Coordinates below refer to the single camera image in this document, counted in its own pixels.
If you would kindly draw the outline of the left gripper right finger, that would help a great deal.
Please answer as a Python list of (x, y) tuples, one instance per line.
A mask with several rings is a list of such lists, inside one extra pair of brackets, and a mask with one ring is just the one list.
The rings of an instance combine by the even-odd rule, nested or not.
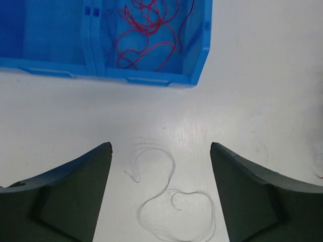
[(322, 241), (322, 187), (213, 142), (210, 158), (230, 241)]

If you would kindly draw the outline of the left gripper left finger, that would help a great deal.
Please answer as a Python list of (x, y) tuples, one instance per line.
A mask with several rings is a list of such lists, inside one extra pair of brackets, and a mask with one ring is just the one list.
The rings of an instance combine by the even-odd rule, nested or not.
[(103, 143), (1, 188), (1, 241), (93, 241), (112, 163)]

